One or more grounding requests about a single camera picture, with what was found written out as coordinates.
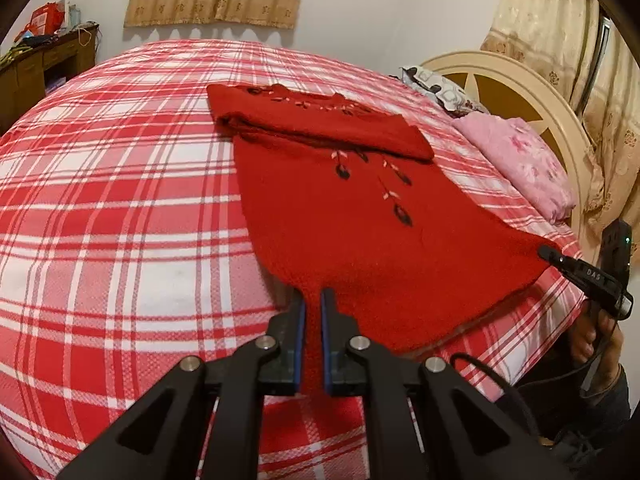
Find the person right hand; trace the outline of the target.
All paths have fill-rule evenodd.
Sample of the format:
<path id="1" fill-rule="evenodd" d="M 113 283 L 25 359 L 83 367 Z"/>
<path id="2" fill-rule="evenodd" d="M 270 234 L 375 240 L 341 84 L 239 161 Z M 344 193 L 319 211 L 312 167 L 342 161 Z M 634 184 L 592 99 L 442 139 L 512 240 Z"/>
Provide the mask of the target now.
<path id="1" fill-rule="evenodd" d="M 620 378 L 624 335 L 608 312 L 593 307 L 588 301 L 582 306 L 582 313 L 568 331 L 570 355 L 578 365 L 586 364 L 596 354 L 600 356 L 587 389 L 589 394 L 599 394 L 613 387 Z"/>

